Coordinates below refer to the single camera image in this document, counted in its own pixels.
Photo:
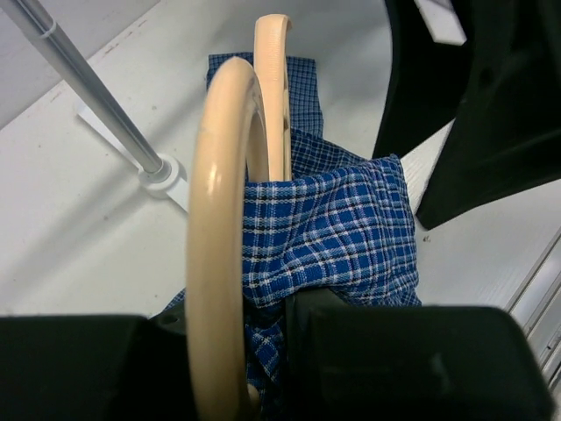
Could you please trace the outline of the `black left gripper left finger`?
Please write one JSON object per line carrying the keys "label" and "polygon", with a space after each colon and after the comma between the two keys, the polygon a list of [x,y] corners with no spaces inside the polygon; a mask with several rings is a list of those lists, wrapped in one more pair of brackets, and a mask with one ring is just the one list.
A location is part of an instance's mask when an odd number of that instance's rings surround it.
{"label": "black left gripper left finger", "polygon": [[184,312],[1,319],[3,420],[190,420]]}

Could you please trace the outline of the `blue plaid shirt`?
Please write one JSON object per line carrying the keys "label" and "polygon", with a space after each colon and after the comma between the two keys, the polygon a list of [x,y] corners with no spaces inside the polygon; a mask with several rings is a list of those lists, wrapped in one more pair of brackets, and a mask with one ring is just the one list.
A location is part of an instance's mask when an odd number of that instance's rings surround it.
{"label": "blue plaid shirt", "polygon": [[[207,91],[229,59],[213,54]],[[288,59],[291,179],[246,182],[242,231],[245,376],[266,420],[295,419],[286,301],[328,289],[364,307],[417,306],[415,222],[400,160],[366,160],[323,138],[311,59]]]}

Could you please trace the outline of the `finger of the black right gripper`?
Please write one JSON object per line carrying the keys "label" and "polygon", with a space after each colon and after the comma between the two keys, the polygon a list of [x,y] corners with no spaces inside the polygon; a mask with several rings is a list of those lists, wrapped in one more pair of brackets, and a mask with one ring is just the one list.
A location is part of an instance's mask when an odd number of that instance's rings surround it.
{"label": "finger of the black right gripper", "polygon": [[560,177],[560,3],[468,6],[472,65],[417,208],[425,229]]}
{"label": "finger of the black right gripper", "polygon": [[436,42],[413,1],[386,1],[392,35],[392,66],[373,157],[405,156],[456,116],[471,66],[473,25],[470,1],[459,8],[466,41]]}

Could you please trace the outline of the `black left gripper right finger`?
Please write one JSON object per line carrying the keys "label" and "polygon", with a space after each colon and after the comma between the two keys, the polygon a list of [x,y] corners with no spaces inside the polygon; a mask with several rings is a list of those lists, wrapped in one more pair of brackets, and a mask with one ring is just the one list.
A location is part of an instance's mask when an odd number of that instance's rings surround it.
{"label": "black left gripper right finger", "polygon": [[364,307],[328,289],[286,301],[298,420],[549,420],[520,326],[481,306]]}

